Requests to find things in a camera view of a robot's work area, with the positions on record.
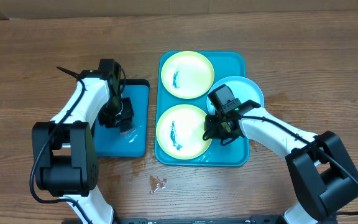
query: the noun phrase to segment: plate rim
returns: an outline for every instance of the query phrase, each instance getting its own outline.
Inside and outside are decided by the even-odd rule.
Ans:
[[[164,112],[161,114],[160,118],[158,119],[157,125],[156,125],[156,127],[155,127],[155,138],[157,139],[157,144],[158,144],[158,145],[161,147],[161,149],[162,149],[165,153],[167,153],[169,156],[171,156],[171,157],[173,157],[173,158],[175,158],[175,159],[179,159],[179,160],[189,160],[189,159],[194,159],[194,158],[199,157],[200,155],[202,155],[204,152],[206,152],[206,151],[208,150],[208,148],[210,147],[210,145],[211,145],[211,143],[212,143],[212,139],[207,140],[206,142],[209,142],[209,143],[207,143],[207,145],[206,145],[206,147],[205,147],[204,150],[200,151],[200,154],[198,154],[197,156],[194,156],[194,157],[187,157],[187,158],[185,158],[185,159],[184,159],[184,158],[178,158],[177,156],[174,156],[172,153],[166,151],[166,150],[161,146],[160,140],[159,140],[159,137],[158,137],[158,134],[157,134],[157,133],[158,133],[157,131],[158,131],[159,127],[161,126],[160,120],[163,118],[164,114],[165,114],[167,111],[169,111],[169,110],[174,110],[176,107],[185,107],[185,106],[188,106],[188,107],[190,107],[190,108],[195,108],[196,110],[202,112],[205,116],[207,115],[207,113],[206,113],[205,111],[203,111],[201,108],[199,108],[199,107],[197,107],[197,106],[190,105],[190,104],[179,104],[179,105],[172,106],[172,107],[168,108],[166,111],[164,111]]]
[[[218,82],[222,81],[222,80],[225,80],[225,79],[234,79],[234,78],[237,78],[238,80],[246,79],[246,80],[250,81],[251,83],[253,83],[253,84],[259,89],[259,93],[260,93],[260,95],[261,95],[261,97],[262,97],[262,101],[263,101],[263,102],[262,102],[262,104],[261,104],[261,107],[264,107],[264,106],[265,106],[265,96],[264,96],[264,93],[262,92],[262,90],[260,89],[260,87],[258,86],[258,84],[256,84],[254,81],[252,81],[251,79],[249,79],[249,78],[247,78],[247,77],[242,77],[242,76],[239,76],[239,75],[232,75],[232,76],[224,77],[224,78],[218,80],[216,83],[214,83],[214,85],[217,84]],[[212,91],[213,91],[213,89],[212,89],[212,87],[211,87],[211,88],[209,89],[209,91],[208,91],[208,94],[210,94]],[[210,114],[209,109],[208,109],[208,100],[209,100],[209,98],[207,97],[205,103],[206,103],[206,110],[207,110],[208,113]]]
[[[163,74],[165,74],[163,71],[164,71],[164,68],[165,66],[168,66],[168,64],[172,61],[172,60],[175,60],[176,58],[178,57],[181,57],[181,54],[190,54],[190,55],[193,55],[195,57],[198,57],[200,58],[202,61],[206,62],[208,64],[208,67],[211,68],[211,71],[212,71],[212,79],[211,79],[211,83],[209,84],[208,88],[204,91],[204,92],[201,92],[199,95],[194,95],[194,96],[182,96],[182,95],[178,95],[178,94],[174,94],[174,92],[171,91],[170,88],[167,88],[167,86],[165,85],[165,82],[163,80]],[[164,62],[164,64],[162,65],[161,67],[161,82],[162,82],[162,85],[164,86],[164,88],[170,93],[172,94],[173,96],[175,97],[178,97],[178,98],[181,98],[181,99],[185,99],[185,100],[190,100],[190,99],[195,99],[197,97],[200,97],[202,95],[204,95],[206,92],[208,92],[208,90],[211,89],[211,87],[213,86],[214,84],[214,79],[215,79],[215,69],[211,63],[211,61],[205,57],[203,54],[199,53],[199,52],[195,52],[195,51],[191,51],[191,50],[184,50],[184,51],[181,51],[181,52],[177,52],[173,55],[171,55],[169,58],[166,59],[166,61]]]

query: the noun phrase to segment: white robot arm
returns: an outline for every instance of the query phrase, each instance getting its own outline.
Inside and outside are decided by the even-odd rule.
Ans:
[[[258,116],[258,117],[265,117],[267,119],[271,119],[280,123],[282,126],[288,128],[294,133],[299,134],[302,138],[306,139],[309,142],[314,141],[314,137],[317,135],[315,133],[302,131],[296,127],[293,127],[280,119],[272,116],[265,108],[254,108],[244,114],[244,116]],[[285,156],[291,153],[292,149],[301,149],[306,146],[304,142],[301,142],[288,134],[283,129],[279,128],[278,126],[265,122],[263,120],[256,120],[256,119],[241,119],[240,121],[240,128],[245,137],[251,140],[255,140],[282,159],[285,159]],[[303,207],[297,202],[294,206],[289,208],[283,215],[285,221],[288,224],[315,224],[318,223],[317,220],[313,219]]]
[[[124,71],[110,59],[102,59],[98,70],[83,70],[81,74],[58,69],[80,81],[59,114],[50,122],[38,122],[33,127],[34,161],[43,154],[33,168],[36,183],[39,189],[48,190],[52,196],[66,201],[82,223],[87,223],[87,216],[94,224],[111,224],[114,222],[114,209],[106,203],[96,185],[99,165],[91,127],[98,118],[100,125],[119,128],[122,133],[132,128],[134,112],[131,101],[121,97],[119,83]],[[51,140],[45,149],[43,144],[48,137]],[[53,155],[52,150],[63,147],[71,148],[71,156]]]
[[[220,139],[226,145],[238,137],[248,138],[286,160],[299,202],[282,215],[283,223],[326,221],[358,197],[358,171],[334,133],[317,135],[295,128],[252,100],[241,103],[226,85],[208,98],[216,114],[206,116],[204,140]],[[330,162],[331,167],[319,174],[315,166],[320,162]]]

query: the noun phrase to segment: blue tray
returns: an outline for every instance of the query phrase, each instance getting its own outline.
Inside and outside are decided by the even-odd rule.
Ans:
[[[98,157],[142,157],[146,152],[148,81],[128,79],[122,97],[131,99],[135,130],[121,136],[118,128],[100,126],[96,118],[93,142]]]
[[[165,61],[178,51],[167,52],[160,59],[160,70],[158,73],[157,90],[157,112],[155,125],[161,115],[169,108],[180,104],[190,104],[201,108],[208,113],[206,108],[207,94],[190,100],[177,98],[171,95],[162,85],[161,69]],[[235,52],[198,52],[212,63],[215,71],[214,84],[222,78],[230,76],[246,76],[246,62],[241,55]],[[154,151],[156,158],[166,165],[181,166],[219,166],[219,167],[239,167],[244,165],[249,158],[249,140],[239,138],[227,146],[221,146],[220,140],[213,139],[209,148],[199,157],[189,160],[175,159],[166,154],[155,139]]]

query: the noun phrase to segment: yellow plate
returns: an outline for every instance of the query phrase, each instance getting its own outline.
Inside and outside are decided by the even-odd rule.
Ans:
[[[161,69],[165,89],[182,99],[193,99],[206,93],[214,77],[211,62],[204,55],[192,51],[172,55]]]
[[[176,105],[164,112],[155,128],[157,142],[169,156],[193,159],[204,153],[212,139],[203,140],[206,113],[193,105]]]

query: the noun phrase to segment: fish design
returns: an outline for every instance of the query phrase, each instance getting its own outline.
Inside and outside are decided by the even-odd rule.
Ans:
[[[179,145],[177,143],[177,130],[175,129],[175,121],[172,121],[171,125],[171,140],[173,143],[173,146],[176,147],[176,149],[179,151],[183,146]]]
[[[179,71],[175,71],[175,73],[173,74],[173,87],[175,88],[179,88],[178,86],[178,74],[179,74]]]

